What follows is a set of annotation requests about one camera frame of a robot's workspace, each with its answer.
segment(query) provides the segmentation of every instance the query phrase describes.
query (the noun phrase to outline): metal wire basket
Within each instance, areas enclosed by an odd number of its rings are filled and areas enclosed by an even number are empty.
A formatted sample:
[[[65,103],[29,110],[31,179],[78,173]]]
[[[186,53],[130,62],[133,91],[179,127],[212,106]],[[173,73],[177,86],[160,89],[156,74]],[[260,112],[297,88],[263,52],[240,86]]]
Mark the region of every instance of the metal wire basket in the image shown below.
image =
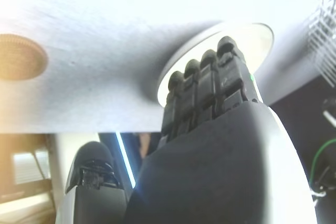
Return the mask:
[[[308,48],[316,68],[326,81],[336,86],[336,0],[320,0],[310,17]]]

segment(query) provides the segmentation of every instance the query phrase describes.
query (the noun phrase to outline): back of robotic hand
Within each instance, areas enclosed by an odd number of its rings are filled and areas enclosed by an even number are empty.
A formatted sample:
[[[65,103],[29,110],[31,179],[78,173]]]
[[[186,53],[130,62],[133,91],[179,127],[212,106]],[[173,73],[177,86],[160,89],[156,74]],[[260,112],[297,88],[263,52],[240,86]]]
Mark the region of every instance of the back of robotic hand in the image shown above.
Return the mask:
[[[231,38],[173,73],[169,91],[124,223],[316,223],[296,150]]]

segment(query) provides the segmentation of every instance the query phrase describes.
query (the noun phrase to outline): glowing blue light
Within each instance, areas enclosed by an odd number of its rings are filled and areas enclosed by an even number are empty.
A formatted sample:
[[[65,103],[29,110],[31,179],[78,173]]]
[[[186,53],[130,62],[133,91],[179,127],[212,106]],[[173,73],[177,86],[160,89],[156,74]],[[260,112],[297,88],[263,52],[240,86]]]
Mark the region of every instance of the glowing blue light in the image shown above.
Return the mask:
[[[119,143],[119,147],[120,147],[120,150],[121,150],[122,157],[124,159],[124,163],[125,163],[125,166],[126,166],[128,177],[130,178],[132,188],[134,188],[135,187],[135,179],[134,179],[134,176],[133,176],[133,173],[132,173],[130,161],[128,160],[128,157],[127,157],[127,153],[126,153],[126,150],[125,150],[124,143],[122,141],[120,132],[116,132],[115,134],[117,136],[117,140],[118,140],[118,143]]]

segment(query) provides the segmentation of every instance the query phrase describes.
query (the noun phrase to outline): brown round object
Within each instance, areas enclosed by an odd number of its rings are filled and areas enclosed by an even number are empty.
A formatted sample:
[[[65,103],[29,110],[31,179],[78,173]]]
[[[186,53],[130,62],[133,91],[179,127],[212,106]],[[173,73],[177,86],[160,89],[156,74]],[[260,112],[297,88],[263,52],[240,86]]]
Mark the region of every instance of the brown round object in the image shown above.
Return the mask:
[[[46,52],[34,41],[19,35],[0,34],[0,78],[27,80],[46,69]]]

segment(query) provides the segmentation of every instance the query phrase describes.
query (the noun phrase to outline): cable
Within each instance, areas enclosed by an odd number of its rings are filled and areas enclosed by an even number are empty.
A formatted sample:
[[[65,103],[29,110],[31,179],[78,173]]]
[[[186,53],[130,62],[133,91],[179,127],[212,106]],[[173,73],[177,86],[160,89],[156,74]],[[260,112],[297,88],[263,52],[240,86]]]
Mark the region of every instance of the cable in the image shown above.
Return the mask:
[[[32,152],[32,155],[34,157],[34,160],[35,160],[35,163],[37,165],[37,168],[38,168],[39,172],[41,173],[42,179],[45,180],[46,176],[44,175],[44,173],[42,171],[42,168],[41,168],[41,165],[40,165],[40,163],[39,163],[39,161],[37,159],[36,153]],[[53,204],[54,211],[56,212],[56,206],[55,206],[53,194],[50,191],[48,192],[48,194],[49,194],[49,198],[51,200],[51,203]]]
[[[313,162],[312,162],[312,165],[311,165],[311,171],[310,171],[310,179],[309,179],[309,184],[312,185],[312,183],[314,182],[314,174],[315,174],[315,168],[316,168],[316,162],[317,162],[317,159],[318,157],[320,156],[320,154],[323,152],[323,150],[330,144],[332,143],[336,143],[336,138],[335,139],[332,139],[332,140],[329,140],[327,141],[326,143],[324,143],[319,149],[318,151],[316,152],[315,156],[314,156],[314,159],[313,159]]]

